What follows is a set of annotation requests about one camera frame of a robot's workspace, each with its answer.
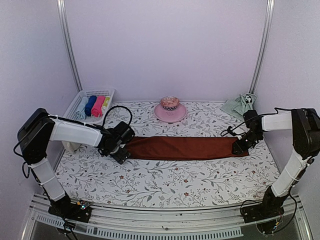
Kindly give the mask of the dark red towel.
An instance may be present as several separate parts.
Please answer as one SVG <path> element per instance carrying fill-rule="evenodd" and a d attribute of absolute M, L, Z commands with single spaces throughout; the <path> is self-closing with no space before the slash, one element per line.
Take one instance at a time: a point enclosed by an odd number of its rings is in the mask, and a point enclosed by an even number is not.
<path fill-rule="evenodd" d="M 249 152 L 232 153 L 236 137 L 134 137 L 125 148 L 132 159 L 160 161 L 205 161 L 246 157 Z"/>

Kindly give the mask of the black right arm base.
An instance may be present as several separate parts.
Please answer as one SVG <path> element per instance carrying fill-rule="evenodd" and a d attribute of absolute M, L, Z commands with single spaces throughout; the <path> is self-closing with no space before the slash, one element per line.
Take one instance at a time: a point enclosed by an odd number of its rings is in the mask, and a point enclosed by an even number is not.
<path fill-rule="evenodd" d="M 282 197 L 275 196 L 269 186 L 264 193 L 262 202 L 252 206 L 241 206 L 240 214 L 242 215 L 245 223 L 256 222 L 268 218 L 281 216 L 284 214 L 283 203 L 289 195 L 286 194 Z M 257 224 L 257 229 L 260 233 L 269 235 L 276 231 L 279 221 L 270 220 Z"/>

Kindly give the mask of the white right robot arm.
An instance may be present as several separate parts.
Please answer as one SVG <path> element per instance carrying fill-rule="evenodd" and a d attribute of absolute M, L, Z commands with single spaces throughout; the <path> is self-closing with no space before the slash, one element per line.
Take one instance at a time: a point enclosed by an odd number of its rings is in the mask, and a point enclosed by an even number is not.
<path fill-rule="evenodd" d="M 248 131 L 235 132 L 229 126 L 226 132 L 237 140 L 232 144 L 232 154 L 241 155 L 254 148 L 263 139 L 265 132 L 291 130 L 292 153 L 278 179 L 271 185 L 274 197 L 282 198 L 289 194 L 290 188 L 298 183 L 310 160 L 320 152 L 320 117 L 313 108 L 275 108 L 275 113 L 257 114 L 247 111 L 243 118 Z"/>

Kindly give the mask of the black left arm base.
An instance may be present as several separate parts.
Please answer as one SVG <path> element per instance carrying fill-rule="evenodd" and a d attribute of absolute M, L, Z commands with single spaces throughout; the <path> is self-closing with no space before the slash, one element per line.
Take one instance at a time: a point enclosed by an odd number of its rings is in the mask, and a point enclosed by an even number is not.
<path fill-rule="evenodd" d="M 74 220 L 88 223 L 92 214 L 90 204 L 84 200 L 72 202 L 67 193 L 58 200 L 52 200 L 48 195 L 50 207 L 48 213 L 61 217 L 63 220 Z"/>

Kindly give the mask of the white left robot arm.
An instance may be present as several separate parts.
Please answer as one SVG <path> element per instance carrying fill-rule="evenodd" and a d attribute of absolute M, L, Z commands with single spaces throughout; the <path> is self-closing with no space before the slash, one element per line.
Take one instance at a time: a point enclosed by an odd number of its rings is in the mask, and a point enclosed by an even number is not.
<path fill-rule="evenodd" d="M 97 148 L 102 156 L 111 156 L 123 164 L 130 153 L 125 149 L 135 136 L 129 123 L 121 121 L 115 127 L 104 128 L 98 124 L 50 115 L 44 108 L 38 108 L 17 133 L 16 155 L 23 158 L 34 173 L 39 184 L 55 202 L 55 209 L 63 216 L 74 213 L 74 205 L 65 199 L 66 191 L 60 184 L 47 159 L 49 142 L 70 142 Z"/>

